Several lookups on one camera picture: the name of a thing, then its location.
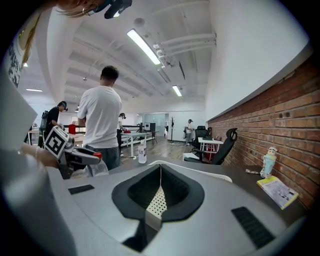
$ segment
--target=booklet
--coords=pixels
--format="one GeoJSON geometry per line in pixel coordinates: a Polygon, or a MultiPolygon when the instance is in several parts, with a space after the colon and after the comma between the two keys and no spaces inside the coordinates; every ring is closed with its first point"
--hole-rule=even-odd
{"type": "Polygon", "coordinates": [[[299,195],[275,176],[271,176],[270,179],[258,180],[256,183],[275,201],[281,210],[290,205],[299,195]]]}

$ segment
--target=plastic bottle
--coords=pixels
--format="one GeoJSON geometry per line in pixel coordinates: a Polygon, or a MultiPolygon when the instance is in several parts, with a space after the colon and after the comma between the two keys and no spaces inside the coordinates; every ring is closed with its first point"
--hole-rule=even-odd
{"type": "Polygon", "coordinates": [[[144,140],[140,140],[140,145],[138,147],[138,161],[140,164],[145,164],[147,161],[147,147],[144,140]]]}

